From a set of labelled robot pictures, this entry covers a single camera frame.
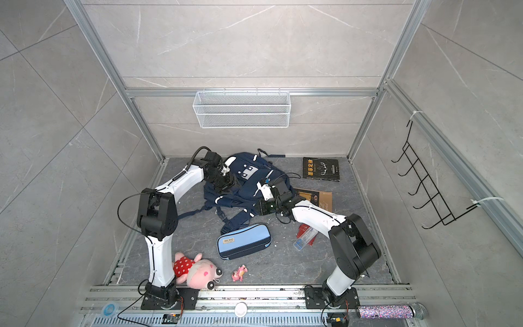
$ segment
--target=white wire mesh basket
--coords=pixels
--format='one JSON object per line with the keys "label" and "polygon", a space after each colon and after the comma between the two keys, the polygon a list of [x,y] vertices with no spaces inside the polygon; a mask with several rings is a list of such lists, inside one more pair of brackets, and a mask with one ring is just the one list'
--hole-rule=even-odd
{"label": "white wire mesh basket", "polygon": [[285,91],[201,91],[192,104],[201,128],[288,127]]}

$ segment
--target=pink toy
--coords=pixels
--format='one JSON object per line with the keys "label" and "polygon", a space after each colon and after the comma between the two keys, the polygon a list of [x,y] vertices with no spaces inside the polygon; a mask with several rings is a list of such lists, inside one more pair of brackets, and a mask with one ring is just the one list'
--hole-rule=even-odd
{"label": "pink toy", "polygon": [[235,272],[232,272],[232,280],[233,281],[243,281],[243,274],[247,272],[247,267],[245,265],[242,265],[241,267],[238,267],[238,270]]}
{"label": "pink toy", "polygon": [[174,255],[173,270],[176,276],[176,284],[187,281],[187,286],[194,289],[214,289],[223,275],[221,269],[207,259],[202,259],[198,253],[194,260],[186,257],[182,252]]}

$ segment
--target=white zip tie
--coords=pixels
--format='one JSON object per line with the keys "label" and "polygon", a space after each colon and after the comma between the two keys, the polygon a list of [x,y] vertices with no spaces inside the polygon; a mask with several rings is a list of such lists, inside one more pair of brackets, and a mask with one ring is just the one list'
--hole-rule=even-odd
{"label": "white zip tie", "polygon": [[412,120],[412,117],[414,117],[414,115],[417,114],[418,112],[423,112],[423,111],[416,111],[416,110],[413,111],[411,117],[409,118],[409,120]]}
{"label": "white zip tie", "polygon": [[505,201],[504,198],[500,198],[498,196],[489,196],[489,197],[486,197],[486,198],[483,198],[481,200],[473,200],[473,199],[470,199],[472,201],[473,204],[477,205],[478,207],[480,207],[481,205],[479,204],[480,202],[483,202],[483,201],[487,201],[487,200],[502,200],[502,201]]}

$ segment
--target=navy blue backpack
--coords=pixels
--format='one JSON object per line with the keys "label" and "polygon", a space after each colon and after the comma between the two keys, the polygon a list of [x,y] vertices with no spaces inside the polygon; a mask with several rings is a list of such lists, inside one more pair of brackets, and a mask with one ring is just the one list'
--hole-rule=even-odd
{"label": "navy blue backpack", "polygon": [[[203,187],[203,197],[206,200],[201,209],[186,212],[178,216],[178,219],[193,216],[204,210],[216,208],[216,214],[225,223],[221,229],[221,234],[226,234],[240,228],[247,227],[249,220],[261,214],[259,212],[260,201],[264,201],[262,191],[258,190],[257,183],[260,180],[273,181],[280,178],[285,181],[289,190],[294,194],[294,190],[289,182],[289,177],[282,170],[274,167],[272,162],[265,160],[258,154],[241,152],[231,155],[225,162],[235,157],[234,161],[229,164],[231,174],[236,176],[238,186],[232,187],[230,194],[220,194],[214,190],[211,183],[206,183]],[[220,207],[239,207],[243,208],[233,218],[228,219]]]}

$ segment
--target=white round button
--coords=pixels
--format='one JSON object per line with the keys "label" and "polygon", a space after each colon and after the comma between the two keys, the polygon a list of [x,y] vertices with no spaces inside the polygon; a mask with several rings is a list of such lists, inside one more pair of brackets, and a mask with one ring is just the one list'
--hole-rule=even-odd
{"label": "white round button", "polygon": [[234,308],[234,314],[238,318],[245,317],[245,315],[247,314],[247,305],[244,302],[238,303]]}

